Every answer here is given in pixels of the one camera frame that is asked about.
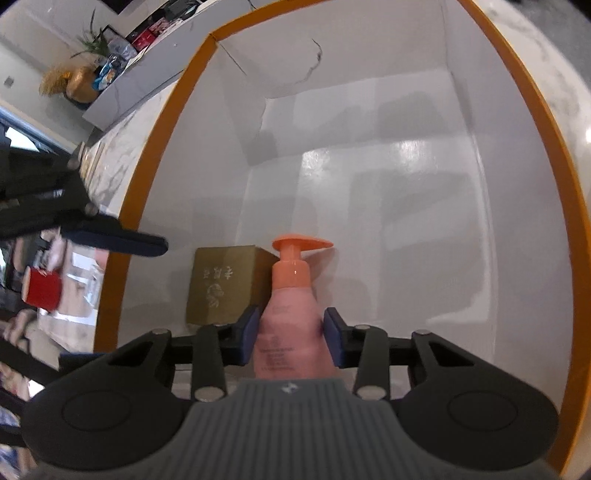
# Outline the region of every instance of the orange bottle cap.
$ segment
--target orange bottle cap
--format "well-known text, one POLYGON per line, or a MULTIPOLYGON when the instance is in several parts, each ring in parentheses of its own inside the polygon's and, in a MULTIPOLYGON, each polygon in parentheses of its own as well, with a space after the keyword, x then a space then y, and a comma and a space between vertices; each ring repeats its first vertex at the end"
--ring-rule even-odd
POLYGON ((313 236, 288 233, 273 240, 273 248, 280 252, 280 260, 273 265, 273 290, 288 287, 311 287, 310 267, 301 259, 307 250, 330 248, 332 242, 313 236))

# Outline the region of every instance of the red cylinder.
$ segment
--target red cylinder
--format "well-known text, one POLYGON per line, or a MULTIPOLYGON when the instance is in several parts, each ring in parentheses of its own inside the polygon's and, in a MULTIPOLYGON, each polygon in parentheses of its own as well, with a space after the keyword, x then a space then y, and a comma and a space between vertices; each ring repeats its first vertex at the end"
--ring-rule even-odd
POLYGON ((52 312, 60 304, 60 274, 27 267, 22 279, 22 299, 29 305, 52 312))

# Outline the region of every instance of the brown box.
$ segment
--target brown box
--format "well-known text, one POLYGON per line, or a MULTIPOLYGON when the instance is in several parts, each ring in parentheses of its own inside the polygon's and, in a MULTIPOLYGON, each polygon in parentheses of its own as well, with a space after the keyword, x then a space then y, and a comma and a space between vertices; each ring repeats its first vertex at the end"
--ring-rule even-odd
POLYGON ((255 245, 198 248, 189 287, 187 323, 234 323, 252 304, 262 312, 271 297, 271 270, 278 260, 255 245))

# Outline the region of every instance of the pink bottle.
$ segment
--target pink bottle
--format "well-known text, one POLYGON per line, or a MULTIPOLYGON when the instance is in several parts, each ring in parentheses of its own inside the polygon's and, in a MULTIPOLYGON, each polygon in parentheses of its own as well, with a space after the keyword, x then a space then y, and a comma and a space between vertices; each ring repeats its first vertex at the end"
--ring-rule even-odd
POLYGON ((304 235, 275 238, 280 260, 273 265, 271 299, 262 314, 254 349, 257 378, 286 380, 336 375, 322 333, 322 316, 301 252, 333 244, 304 235))

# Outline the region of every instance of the orange pump nozzle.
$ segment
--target orange pump nozzle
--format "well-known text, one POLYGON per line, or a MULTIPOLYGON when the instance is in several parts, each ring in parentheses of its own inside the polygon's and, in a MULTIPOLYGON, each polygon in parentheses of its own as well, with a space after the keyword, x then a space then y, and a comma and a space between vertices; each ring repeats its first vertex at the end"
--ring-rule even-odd
POLYGON ((288 287, 311 287, 310 267, 301 259, 306 250, 330 248, 332 242, 313 236, 288 233, 273 240, 273 248, 280 253, 280 260, 273 265, 273 290, 288 287))

